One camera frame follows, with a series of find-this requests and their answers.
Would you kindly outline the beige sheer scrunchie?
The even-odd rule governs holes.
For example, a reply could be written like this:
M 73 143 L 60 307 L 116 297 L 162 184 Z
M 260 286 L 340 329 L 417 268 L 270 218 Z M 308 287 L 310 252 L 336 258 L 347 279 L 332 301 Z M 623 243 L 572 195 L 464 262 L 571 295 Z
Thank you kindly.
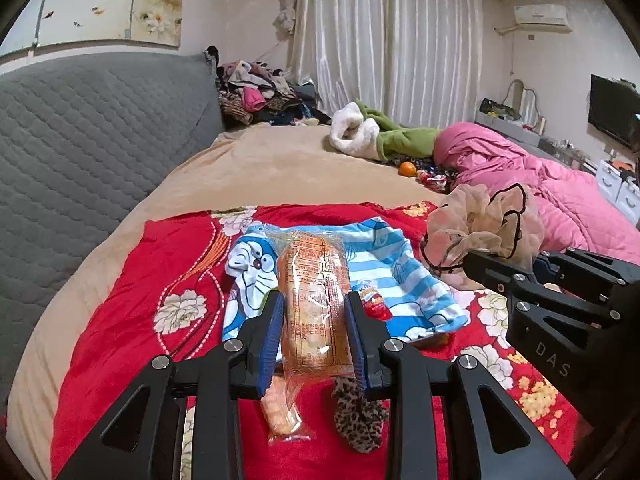
M 515 183 L 495 193 L 484 184 L 457 186 L 427 218 L 420 253 L 431 274 L 457 290 L 481 284 L 462 269 L 472 250 L 533 269 L 544 241 L 544 222 L 526 186 Z

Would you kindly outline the small bread package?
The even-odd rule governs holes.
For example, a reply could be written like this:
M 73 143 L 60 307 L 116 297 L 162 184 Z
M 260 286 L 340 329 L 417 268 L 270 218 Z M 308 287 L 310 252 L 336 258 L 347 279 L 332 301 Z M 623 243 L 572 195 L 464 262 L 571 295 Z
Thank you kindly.
M 304 442 L 314 438 L 314 433 L 304 423 L 297 405 L 288 405 L 283 376 L 273 376 L 271 385 L 260 399 L 260 406 L 269 428 L 269 444 Z

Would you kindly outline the red Kinder egg toy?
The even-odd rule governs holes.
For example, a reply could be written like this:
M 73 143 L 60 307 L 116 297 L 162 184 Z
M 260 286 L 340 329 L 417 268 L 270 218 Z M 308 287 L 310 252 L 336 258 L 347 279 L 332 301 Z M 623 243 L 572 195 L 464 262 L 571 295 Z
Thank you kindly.
M 364 286 L 359 291 L 364 312 L 369 318 L 387 322 L 393 318 L 392 312 L 386 306 L 384 298 L 372 286 Z

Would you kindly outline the large bread package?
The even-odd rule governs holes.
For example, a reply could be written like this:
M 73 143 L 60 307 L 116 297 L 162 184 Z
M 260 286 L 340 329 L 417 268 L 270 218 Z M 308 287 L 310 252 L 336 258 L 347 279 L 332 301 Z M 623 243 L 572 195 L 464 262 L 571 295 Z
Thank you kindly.
M 345 318 L 349 270 L 341 237 L 333 232 L 271 228 L 267 236 L 285 300 L 281 351 L 285 399 L 292 405 L 306 385 L 352 374 Z

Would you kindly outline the leopard print scrunchie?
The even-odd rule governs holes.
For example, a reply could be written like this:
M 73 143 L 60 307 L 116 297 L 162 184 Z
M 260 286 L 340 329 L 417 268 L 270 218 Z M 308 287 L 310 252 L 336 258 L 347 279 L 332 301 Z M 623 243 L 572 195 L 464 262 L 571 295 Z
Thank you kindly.
M 384 422 L 390 417 L 388 408 L 382 401 L 365 399 L 355 378 L 335 377 L 333 385 L 337 432 L 360 454 L 380 448 Z

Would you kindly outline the pink quilted comforter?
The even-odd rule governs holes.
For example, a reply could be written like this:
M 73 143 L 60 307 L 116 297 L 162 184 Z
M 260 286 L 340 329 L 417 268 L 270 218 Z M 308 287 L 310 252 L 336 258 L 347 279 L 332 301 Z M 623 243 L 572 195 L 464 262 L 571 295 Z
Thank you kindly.
M 543 250 L 569 247 L 637 264 L 639 231 L 600 193 L 595 177 L 529 154 L 499 133 L 470 122 L 442 130 L 435 162 L 457 173 L 456 185 L 484 184 L 495 193 L 518 183 L 544 222 Z

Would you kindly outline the white drawer cabinet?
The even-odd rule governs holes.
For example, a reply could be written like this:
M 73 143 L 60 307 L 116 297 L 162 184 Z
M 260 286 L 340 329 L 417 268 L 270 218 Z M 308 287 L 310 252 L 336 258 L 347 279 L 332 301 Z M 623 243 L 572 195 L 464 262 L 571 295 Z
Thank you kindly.
M 636 226 L 640 210 L 638 185 L 604 159 L 598 162 L 596 181 L 604 198 Z

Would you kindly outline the colourful snack wrappers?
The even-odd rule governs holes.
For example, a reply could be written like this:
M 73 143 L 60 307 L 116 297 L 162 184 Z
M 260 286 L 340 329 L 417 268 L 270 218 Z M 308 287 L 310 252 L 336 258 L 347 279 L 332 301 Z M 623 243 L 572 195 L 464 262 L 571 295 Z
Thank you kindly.
M 457 171 L 433 164 L 422 164 L 416 172 L 418 180 L 428 190 L 439 194 L 448 194 L 457 179 Z

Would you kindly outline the blue striped cartoon tray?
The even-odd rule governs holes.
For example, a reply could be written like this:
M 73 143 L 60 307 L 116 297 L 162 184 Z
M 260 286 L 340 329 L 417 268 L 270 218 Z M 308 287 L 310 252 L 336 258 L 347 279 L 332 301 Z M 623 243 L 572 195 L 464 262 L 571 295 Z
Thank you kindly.
M 277 287 L 277 242 L 300 231 L 330 233 L 343 243 L 349 283 L 367 300 L 380 296 L 388 332 L 405 342 L 439 333 L 453 333 L 468 325 L 470 312 L 451 287 L 435 278 L 414 255 L 400 229 L 380 218 L 346 226 L 278 228 L 253 223 L 233 244 L 224 270 L 232 277 L 221 337 L 239 335 L 244 321 L 262 310 L 265 294 Z

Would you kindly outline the orange fruit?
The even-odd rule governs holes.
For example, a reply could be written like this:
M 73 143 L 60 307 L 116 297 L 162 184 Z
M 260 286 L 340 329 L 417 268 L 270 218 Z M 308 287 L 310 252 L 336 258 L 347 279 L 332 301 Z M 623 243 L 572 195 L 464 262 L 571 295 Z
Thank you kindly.
M 398 174 L 403 177 L 413 178 L 417 173 L 418 170 L 413 162 L 402 162 L 398 167 Z

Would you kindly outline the green and white garment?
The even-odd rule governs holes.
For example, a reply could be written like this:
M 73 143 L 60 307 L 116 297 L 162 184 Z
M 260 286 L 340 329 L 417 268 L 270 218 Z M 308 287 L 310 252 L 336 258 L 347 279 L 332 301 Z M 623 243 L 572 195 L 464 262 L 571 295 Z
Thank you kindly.
M 334 113 L 329 144 L 346 155 L 389 162 L 400 156 L 430 157 L 442 130 L 404 127 L 356 100 Z

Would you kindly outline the white striped curtain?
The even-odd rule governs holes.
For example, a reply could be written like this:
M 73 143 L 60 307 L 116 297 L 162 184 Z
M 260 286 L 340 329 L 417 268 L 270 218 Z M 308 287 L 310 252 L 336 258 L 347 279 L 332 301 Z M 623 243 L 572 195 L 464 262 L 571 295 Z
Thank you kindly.
M 480 95 L 483 0 L 280 0 L 288 76 L 332 114 L 360 100 L 405 126 L 468 122 Z

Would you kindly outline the white air conditioner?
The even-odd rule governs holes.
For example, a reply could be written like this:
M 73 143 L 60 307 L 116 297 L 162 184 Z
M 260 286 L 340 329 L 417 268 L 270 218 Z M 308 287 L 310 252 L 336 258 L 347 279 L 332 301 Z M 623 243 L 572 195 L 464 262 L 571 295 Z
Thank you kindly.
M 519 4 L 513 8 L 514 24 L 508 27 L 495 28 L 499 36 L 511 32 L 556 32 L 569 34 L 573 31 L 568 19 L 568 10 L 562 4 L 535 3 Z

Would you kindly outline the grey quilted headboard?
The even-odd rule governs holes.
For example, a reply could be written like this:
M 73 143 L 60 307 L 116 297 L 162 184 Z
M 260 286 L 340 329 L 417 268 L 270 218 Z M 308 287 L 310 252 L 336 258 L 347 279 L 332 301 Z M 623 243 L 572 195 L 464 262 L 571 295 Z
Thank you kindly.
M 203 55 L 112 52 L 1 77 L 1 388 L 55 294 L 222 133 Z

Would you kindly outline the floral wall painting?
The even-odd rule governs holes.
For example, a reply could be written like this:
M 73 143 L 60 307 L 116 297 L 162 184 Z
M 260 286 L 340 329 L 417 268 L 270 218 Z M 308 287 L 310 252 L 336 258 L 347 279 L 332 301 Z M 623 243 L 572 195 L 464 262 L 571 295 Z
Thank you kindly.
M 183 0 L 29 0 L 1 53 L 58 44 L 137 41 L 180 46 Z

